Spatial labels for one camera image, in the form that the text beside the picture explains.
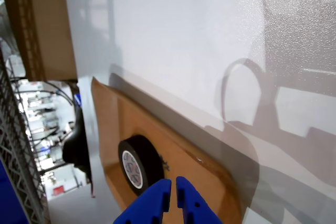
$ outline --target red sign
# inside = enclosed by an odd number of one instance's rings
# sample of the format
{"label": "red sign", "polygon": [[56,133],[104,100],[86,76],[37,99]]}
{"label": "red sign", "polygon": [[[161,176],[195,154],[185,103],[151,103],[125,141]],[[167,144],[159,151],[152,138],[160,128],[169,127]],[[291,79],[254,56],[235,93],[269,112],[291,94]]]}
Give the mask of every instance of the red sign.
{"label": "red sign", "polygon": [[64,186],[54,188],[54,196],[64,193]]}

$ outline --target black cable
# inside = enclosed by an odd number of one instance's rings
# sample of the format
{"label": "black cable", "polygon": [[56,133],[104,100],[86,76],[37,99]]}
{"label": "black cable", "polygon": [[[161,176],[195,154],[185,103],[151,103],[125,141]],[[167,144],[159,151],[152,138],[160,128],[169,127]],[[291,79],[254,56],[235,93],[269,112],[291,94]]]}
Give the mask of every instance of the black cable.
{"label": "black cable", "polygon": [[30,140],[30,142],[39,141],[39,140],[43,141],[44,139],[50,137],[50,136],[53,135],[56,131],[59,130],[59,127],[58,127],[58,126],[55,127],[55,128],[56,128],[56,129],[55,129],[54,131],[50,132],[47,136],[44,136],[44,137],[42,137],[42,138],[38,138],[38,139],[32,139],[32,140]]}
{"label": "black cable", "polygon": [[56,93],[55,91],[47,91],[47,90],[25,90],[25,91],[15,91],[14,93],[32,93],[32,92],[44,92],[44,93],[49,93],[49,94],[55,94],[55,95],[60,95],[63,97],[65,100],[68,101],[70,105],[73,105],[74,103],[72,101],[69,101],[63,94],[61,93]]}
{"label": "black cable", "polygon": [[59,91],[59,92],[61,92],[62,94],[64,94],[65,97],[66,97],[69,101],[71,101],[72,105],[74,105],[74,102],[72,101],[72,99],[71,99],[71,98],[70,98],[70,97],[69,97],[69,96],[68,96],[62,89],[60,89],[59,87],[57,87],[55,84],[50,83],[49,81],[44,81],[44,83],[46,83],[46,84],[48,84],[48,85],[54,87],[55,89],[57,89],[57,91]]}

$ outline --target brown cardboard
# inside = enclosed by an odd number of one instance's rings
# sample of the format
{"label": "brown cardboard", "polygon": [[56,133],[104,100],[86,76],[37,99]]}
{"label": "brown cardboard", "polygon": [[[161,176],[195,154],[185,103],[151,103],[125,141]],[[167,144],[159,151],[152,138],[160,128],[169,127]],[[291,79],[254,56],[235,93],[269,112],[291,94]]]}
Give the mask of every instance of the brown cardboard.
{"label": "brown cardboard", "polygon": [[183,223],[177,208],[177,176],[184,176],[198,190],[224,223],[241,223],[240,204],[229,172],[160,122],[119,91],[93,79],[91,85],[99,128],[100,158],[107,183],[122,210],[136,195],[129,187],[118,159],[120,141],[134,135],[147,137],[170,167],[165,178],[172,180],[171,204],[164,223]]}
{"label": "brown cardboard", "polygon": [[77,79],[66,0],[5,0],[30,81]]}

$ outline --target white wall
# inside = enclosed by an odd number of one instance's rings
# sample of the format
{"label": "white wall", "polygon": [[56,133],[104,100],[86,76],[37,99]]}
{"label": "white wall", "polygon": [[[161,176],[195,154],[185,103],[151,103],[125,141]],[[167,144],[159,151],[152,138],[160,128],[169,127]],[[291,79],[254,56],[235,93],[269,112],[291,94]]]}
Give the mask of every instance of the white wall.
{"label": "white wall", "polygon": [[259,165],[245,223],[334,222],[336,0],[67,1],[80,78],[116,72]]}

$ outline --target white floor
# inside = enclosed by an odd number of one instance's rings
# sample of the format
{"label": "white floor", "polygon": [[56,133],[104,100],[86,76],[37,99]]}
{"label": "white floor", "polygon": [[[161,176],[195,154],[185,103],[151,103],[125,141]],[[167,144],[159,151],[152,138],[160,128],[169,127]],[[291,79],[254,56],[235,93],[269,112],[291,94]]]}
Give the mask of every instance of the white floor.
{"label": "white floor", "polygon": [[52,224],[102,223],[98,214],[97,200],[91,198],[90,185],[50,200],[48,207]]}

